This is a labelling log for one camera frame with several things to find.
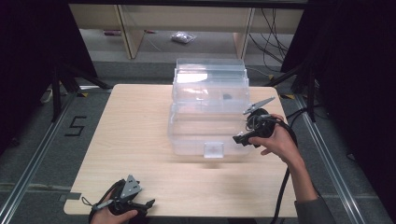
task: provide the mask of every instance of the clear plastic container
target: clear plastic container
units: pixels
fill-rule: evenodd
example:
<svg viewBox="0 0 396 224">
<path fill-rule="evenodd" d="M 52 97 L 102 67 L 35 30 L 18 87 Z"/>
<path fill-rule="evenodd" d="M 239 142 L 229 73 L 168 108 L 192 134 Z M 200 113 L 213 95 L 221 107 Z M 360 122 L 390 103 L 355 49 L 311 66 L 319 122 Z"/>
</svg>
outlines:
<svg viewBox="0 0 396 224">
<path fill-rule="evenodd" d="M 244 155 L 233 136 L 245 130 L 248 76 L 242 60 L 179 59 L 168 136 L 178 155 Z"/>
</svg>

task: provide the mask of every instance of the black cord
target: black cord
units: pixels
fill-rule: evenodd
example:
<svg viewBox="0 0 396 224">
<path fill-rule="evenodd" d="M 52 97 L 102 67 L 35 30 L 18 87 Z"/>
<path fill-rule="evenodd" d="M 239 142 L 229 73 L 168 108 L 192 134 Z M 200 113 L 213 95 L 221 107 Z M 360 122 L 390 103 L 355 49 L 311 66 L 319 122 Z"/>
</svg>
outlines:
<svg viewBox="0 0 396 224">
<path fill-rule="evenodd" d="M 271 121 L 271 122 L 274 122 L 274 123 L 276 123 L 276 124 L 279 124 L 282 128 L 286 129 L 286 131 L 288 131 L 288 133 L 290 134 L 290 137 L 291 137 L 291 139 L 293 140 L 294 144 L 295 144 L 296 146 L 298 146 L 298 143 L 297 143 L 297 136 L 296 136 L 295 132 L 293 131 L 293 129 L 292 129 L 289 125 L 287 125 L 287 124 L 286 124 L 284 121 L 282 121 L 282 120 L 277 120 L 277 119 L 276 119 L 276 121 L 274 121 L 273 119 L 266 119 L 266 120 Z M 281 205 L 281 203 L 282 203 L 283 194 L 284 194 L 284 192 L 285 192 L 285 188 L 286 188 L 286 185 L 287 185 L 287 183 L 288 183 L 289 176 L 290 176 L 290 170 L 289 170 L 289 168 L 287 168 L 287 169 L 286 169 L 286 173 L 285 173 L 285 175 L 284 175 L 284 177 L 283 177 L 282 184 L 281 184 L 281 186 L 280 186 L 279 193 L 278 193 L 278 195 L 277 195 L 276 209 L 275 209 L 274 217 L 273 217 L 273 219 L 272 219 L 272 221 L 271 221 L 271 224 L 275 224 L 276 221 L 277 221 L 277 219 L 278 219 L 278 217 L 279 217 L 280 205 Z"/>
<path fill-rule="evenodd" d="M 267 25 L 270 28 L 270 35 L 268 36 L 268 39 L 265 39 L 265 38 L 264 39 L 267 41 L 267 43 L 270 43 L 270 37 L 271 37 L 271 35 L 273 35 L 274 39 L 276 40 L 277 46 L 273 45 L 273 44 L 271 44 L 271 45 L 273 45 L 274 47 L 278 48 L 279 52 L 282 51 L 282 52 L 280 52 L 281 56 L 282 56 L 282 54 L 286 55 L 284 50 L 287 51 L 289 49 L 285 45 L 283 45 L 279 41 L 279 39 L 277 38 L 277 32 L 276 32 L 276 9 L 273 8 L 273 22 L 272 22 L 272 24 L 270 24 L 270 22 L 268 21 L 267 17 L 265 16 L 265 13 L 264 13 L 263 9 L 262 9 L 262 15 L 264 16 L 265 21 L 267 22 Z"/>
</svg>

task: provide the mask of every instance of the human hand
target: human hand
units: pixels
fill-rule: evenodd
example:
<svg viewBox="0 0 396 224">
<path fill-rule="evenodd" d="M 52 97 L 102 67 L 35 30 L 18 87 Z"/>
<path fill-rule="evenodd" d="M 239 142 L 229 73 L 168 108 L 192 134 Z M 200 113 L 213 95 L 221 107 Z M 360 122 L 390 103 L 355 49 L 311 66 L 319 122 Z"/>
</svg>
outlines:
<svg viewBox="0 0 396 224">
<path fill-rule="evenodd" d="M 107 194 L 104 202 L 110 199 L 111 192 Z M 121 224 L 137 215 L 136 210 L 128 211 L 119 216 L 113 215 L 108 207 L 98 210 L 92 218 L 91 224 Z"/>
<path fill-rule="evenodd" d="M 272 114 L 271 116 L 283 120 L 282 116 L 280 115 Z M 297 146 L 294 144 L 288 131 L 278 124 L 275 126 L 271 137 L 250 137 L 248 141 L 253 145 L 261 145 L 266 147 L 266 149 L 262 151 L 263 156 L 272 152 L 287 164 L 290 164 L 294 160 L 299 160 L 301 158 L 300 152 Z"/>
</svg>

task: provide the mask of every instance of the black cloth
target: black cloth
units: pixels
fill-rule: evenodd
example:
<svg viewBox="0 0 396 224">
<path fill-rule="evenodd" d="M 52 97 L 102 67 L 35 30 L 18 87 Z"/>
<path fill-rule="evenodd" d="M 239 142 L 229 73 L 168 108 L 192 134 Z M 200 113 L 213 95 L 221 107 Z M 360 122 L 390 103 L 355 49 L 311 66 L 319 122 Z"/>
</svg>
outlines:
<svg viewBox="0 0 396 224">
<path fill-rule="evenodd" d="M 329 207 L 321 197 L 306 203 L 294 203 L 298 222 L 301 224 L 335 223 Z"/>
</svg>

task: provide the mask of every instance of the wire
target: wire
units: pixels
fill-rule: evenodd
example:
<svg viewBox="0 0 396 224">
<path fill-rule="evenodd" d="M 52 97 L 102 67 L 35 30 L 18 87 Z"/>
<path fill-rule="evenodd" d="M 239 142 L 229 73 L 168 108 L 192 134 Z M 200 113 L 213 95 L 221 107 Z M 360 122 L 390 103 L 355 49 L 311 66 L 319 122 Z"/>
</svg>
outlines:
<svg viewBox="0 0 396 224">
<path fill-rule="evenodd" d="M 277 38 L 277 32 L 276 32 L 276 9 L 273 8 L 273 10 L 272 10 L 272 12 L 273 12 L 273 22 L 272 22 L 272 24 L 270 24 L 270 22 L 268 21 L 267 17 L 265 16 L 264 10 L 262 8 L 261 8 L 261 10 L 262 10 L 262 15 L 264 16 L 265 21 L 267 22 L 268 28 L 270 29 L 270 34 L 268 35 L 268 38 L 266 39 L 263 35 L 262 35 L 262 37 L 267 41 L 267 45 L 270 44 L 270 45 L 278 48 L 280 56 L 282 57 L 282 59 L 284 59 L 284 56 L 286 56 L 285 51 L 288 51 L 289 49 L 284 44 L 282 44 L 279 41 L 279 39 Z M 270 42 L 271 35 L 274 36 L 274 39 L 276 40 L 277 46 Z"/>
<path fill-rule="evenodd" d="M 264 63 L 264 66 L 265 66 L 268 70 L 270 70 L 270 71 L 272 71 L 272 72 L 279 72 L 278 70 L 274 70 L 274 69 L 270 68 L 270 67 L 267 65 L 267 63 L 266 63 L 266 61 L 265 61 L 265 54 L 268 54 L 268 55 L 271 56 L 273 59 L 277 60 L 279 63 L 283 63 L 283 61 L 280 60 L 279 58 L 277 58 L 273 53 L 271 53 L 271 52 L 268 51 L 267 49 L 263 48 L 260 44 L 258 44 L 251 34 L 249 34 L 249 36 L 250 36 L 251 40 L 253 41 L 253 43 L 256 45 L 256 47 L 257 47 L 259 50 L 261 50 L 261 51 L 263 52 L 262 61 L 263 61 L 263 63 Z"/>
<path fill-rule="evenodd" d="M 246 67 L 246 69 L 248 69 L 248 70 L 252 70 L 252 71 L 256 71 L 256 72 L 258 72 L 258 73 L 260 73 L 260 74 L 262 74 L 262 75 L 265 75 L 265 76 L 267 76 L 267 77 L 269 77 L 269 76 L 270 76 L 270 75 L 268 75 L 268 74 L 265 74 L 264 72 L 260 71 L 259 69 L 250 68 L 250 67 Z"/>
</svg>

